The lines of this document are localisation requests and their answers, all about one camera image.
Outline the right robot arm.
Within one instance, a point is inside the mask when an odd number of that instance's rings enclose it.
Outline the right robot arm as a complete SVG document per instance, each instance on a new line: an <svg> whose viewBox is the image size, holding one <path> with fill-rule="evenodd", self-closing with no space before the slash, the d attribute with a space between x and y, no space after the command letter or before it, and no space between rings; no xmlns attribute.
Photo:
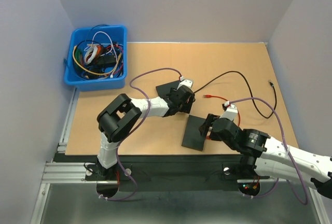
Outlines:
<svg viewBox="0 0 332 224"><path fill-rule="evenodd" d="M244 177L275 177L299 181L331 198L331 157L284 145L256 129L241 129L232 120L209 114L199 127L202 136L222 141L239 152L239 173Z"/></svg>

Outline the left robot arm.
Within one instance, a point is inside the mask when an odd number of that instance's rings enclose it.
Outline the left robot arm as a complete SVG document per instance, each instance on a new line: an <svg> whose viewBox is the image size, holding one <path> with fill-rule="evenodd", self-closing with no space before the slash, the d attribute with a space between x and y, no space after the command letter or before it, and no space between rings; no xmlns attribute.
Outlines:
<svg viewBox="0 0 332 224"><path fill-rule="evenodd" d="M130 98L125 93L118 95L97 117L101 132L97 173L103 179L111 179L115 175L116 149L139 119L190 113L195 99L192 85L193 81L185 79L166 95L148 100Z"/></svg>

